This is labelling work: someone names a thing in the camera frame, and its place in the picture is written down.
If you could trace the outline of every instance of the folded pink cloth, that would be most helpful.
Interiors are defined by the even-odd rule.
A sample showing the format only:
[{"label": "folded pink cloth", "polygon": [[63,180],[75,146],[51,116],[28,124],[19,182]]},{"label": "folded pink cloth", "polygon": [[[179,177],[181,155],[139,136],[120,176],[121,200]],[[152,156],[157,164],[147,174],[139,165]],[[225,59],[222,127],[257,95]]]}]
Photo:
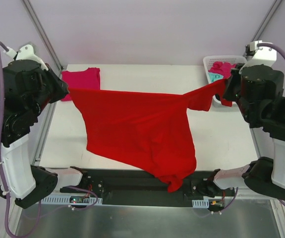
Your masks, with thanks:
[{"label": "folded pink cloth", "polygon": [[215,62],[213,67],[209,70],[210,73],[218,73],[223,76],[223,78],[228,79],[231,77],[231,68],[235,68],[236,64],[231,64],[228,62]]},{"label": "folded pink cloth", "polygon": [[[62,80],[68,84],[69,88],[97,89],[101,88],[99,68],[88,68],[80,72],[62,72]],[[68,94],[62,101],[71,101],[71,96]]]}]

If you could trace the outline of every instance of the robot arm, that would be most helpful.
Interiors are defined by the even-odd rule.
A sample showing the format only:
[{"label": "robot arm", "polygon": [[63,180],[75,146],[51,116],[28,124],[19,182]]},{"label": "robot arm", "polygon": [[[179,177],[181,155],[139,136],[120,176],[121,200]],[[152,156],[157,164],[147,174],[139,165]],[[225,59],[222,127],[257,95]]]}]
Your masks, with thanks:
[{"label": "robot arm", "polygon": [[248,187],[266,196],[285,201],[285,97],[284,74],[270,66],[276,61],[275,50],[247,46],[253,58],[237,65],[228,80],[224,98],[236,102],[250,128],[262,127],[273,139],[274,159],[261,157],[241,168],[215,170],[211,177],[197,186],[207,196],[229,187]]},{"label": "robot arm", "polygon": [[[18,52],[8,49],[6,54],[14,61],[3,68],[5,107],[0,166],[3,166],[10,196],[18,206],[27,208],[53,190],[78,185],[83,173],[76,168],[51,170],[30,165],[30,127],[38,122],[38,116],[48,103],[68,94],[67,84],[34,54],[32,45],[25,45]],[[5,198],[2,186],[0,196]]]}]

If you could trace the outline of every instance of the teal cloth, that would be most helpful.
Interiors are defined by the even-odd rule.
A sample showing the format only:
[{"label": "teal cloth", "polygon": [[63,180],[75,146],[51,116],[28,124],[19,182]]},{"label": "teal cloth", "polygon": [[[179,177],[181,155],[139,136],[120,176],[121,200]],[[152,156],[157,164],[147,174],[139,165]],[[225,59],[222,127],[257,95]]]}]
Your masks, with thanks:
[{"label": "teal cloth", "polygon": [[218,73],[210,73],[208,72],[211,82],[214,83],[217,80],[223,79],[224,76],[222,76],[221,74]]}]

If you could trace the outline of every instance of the laundry basket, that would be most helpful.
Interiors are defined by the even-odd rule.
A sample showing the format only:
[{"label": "laundry basket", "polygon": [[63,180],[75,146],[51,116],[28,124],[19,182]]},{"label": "laundry basket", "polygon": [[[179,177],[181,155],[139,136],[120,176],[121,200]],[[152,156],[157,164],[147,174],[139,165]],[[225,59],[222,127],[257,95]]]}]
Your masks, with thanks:
[{"label": "laundry basket", "polygon": [[[247,63],[247,60],[244,56],[206,56],[206,57],[204,57],[203,63],[204,63],[204,68],[205,68],[208,83],[211,83],[210,76],[208,74],[208,70],[210,70],[211,67],[213,66],[213,63],[215,63],[217,61],[228,62],[231,64]],[[219,100],[217,100],[217,98],[215,96],[213,97],[213,105],[214,105],[214,107],[223,107],[221,102]],[[233,107],[237,106],[237,104],[235,102],[233,102],[232,106]]]}]

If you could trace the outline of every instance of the white basket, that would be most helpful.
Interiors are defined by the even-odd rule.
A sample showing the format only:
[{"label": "white basket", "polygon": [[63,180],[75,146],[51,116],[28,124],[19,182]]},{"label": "white basket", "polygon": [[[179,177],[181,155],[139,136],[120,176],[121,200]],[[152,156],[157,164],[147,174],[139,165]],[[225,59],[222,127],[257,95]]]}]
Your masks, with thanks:
[{"label": "white basket", "polygon": [[[244,56],[206,56],[206,57],[204,57],[203,63],[204,63],[204,68],[205,68],[208,83],[211,83],[211,79],[210,79],[210,76],[208,74],[208,70],[211,69],[211,67],[213,66],[213,63],[215,63],[217,61],[228,62],[231,64],[247,63],[247,60]],[[217,100],[217,98],[215,96],[213,97],[213,105],[214,105],[214,107],[223,107],[221,102],[219,100]]]}]

